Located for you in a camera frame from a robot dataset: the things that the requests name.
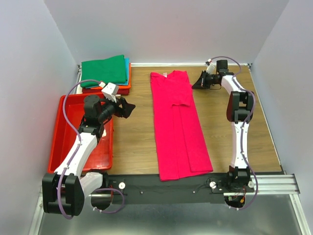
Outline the pink t shirt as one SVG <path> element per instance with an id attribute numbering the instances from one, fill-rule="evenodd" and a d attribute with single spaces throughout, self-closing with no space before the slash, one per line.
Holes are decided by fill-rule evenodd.
<path id="1" fill-rule="evenodd" d="M 186 71 L 150 74 L 161 181 L 213 171 Z"/>

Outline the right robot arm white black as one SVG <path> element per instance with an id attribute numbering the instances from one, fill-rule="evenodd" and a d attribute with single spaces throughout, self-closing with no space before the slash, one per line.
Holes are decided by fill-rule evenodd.
<path id="1" fill-rule="evenodd" d="M 192 88 L 207 90 L 214 85 L 219 85 L 229 94 L 226 118 L 232 128 L 233 154 L 224 185 L 229 191 L 235 192 L 248 186 L 250 181 L 251 167 L 248 162 L 247 139 L 255 109 L 255 95 L 238 81 L 237 75 L 241 71 L 237 73 L 229 71 L 229 57 L 216 57 L 216 59 L 216 65 L 213 65 L 213 59 L 205 62 L 207 68 L 201 72 Z"/>

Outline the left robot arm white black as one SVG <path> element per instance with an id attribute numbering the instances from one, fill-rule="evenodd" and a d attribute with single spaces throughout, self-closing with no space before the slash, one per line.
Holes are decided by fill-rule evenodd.
<path id="1" fill-rule="evenodd" d="M 79 127 L 67 121 L 76 134 L 72 148 L 59 167 L 53 173 L 46 173 L 42 179 L 44 211 L 61 214 L 66 219 L 81 213 L 89 194 L 94 191 L 104 193 L 108 189 L 109 182 L 102 174 L 91 172 L 81 177 L 81 173 L 102 138 L 105 124 L 113 116 L 128 118 L 135 105 L 123 97 L 110 100 L 89 95 L 84 98 L 83 109 Z"/>

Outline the folded dark red t shirt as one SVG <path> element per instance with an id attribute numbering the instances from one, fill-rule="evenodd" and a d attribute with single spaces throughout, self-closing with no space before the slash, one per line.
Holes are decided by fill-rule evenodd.
<path id="1" fill-rule="evenodd" d="M 82 89 L 82 93 L 83 94 L 100 94 L 101 93 L 101 89 L 87 89 L 87 88 L 83 88 Z M 129 89 L 119 89 L 117 94 L 120 95 L 128 95 L 130 93 Z"/>

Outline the folded orange t shirt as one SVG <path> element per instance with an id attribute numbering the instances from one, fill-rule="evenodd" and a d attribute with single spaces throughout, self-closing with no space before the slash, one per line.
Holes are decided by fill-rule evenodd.
<path id="1" fill-rule="evenodd" d="M 128 68 L 128 71 L 127 71 L 127 76 L 128 76 L 127 83 L 125 85 L 124 84 L 123 85 L 118 85 L 119 89 L 130 89 L 131 88 L 131 63 L 128 64 L 127 68 Z"/>

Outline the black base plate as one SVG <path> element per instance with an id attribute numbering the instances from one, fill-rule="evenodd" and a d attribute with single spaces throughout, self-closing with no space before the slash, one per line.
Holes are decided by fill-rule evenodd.
<path id="1" fill-rule="evenodd" d="M 94 206 L 108 203 L 126 205 L 230 203 L 243 207 L 242 199 L 255 192 L 250 178 L 248 186 L 237 191 L 226 188 L 227 173 L 209 173 L 199 176 L 162 182 L 157 174 L 108 175 L 104 174 L 104 186 L 115 192 L 98 191 L 91 197 Z"/>

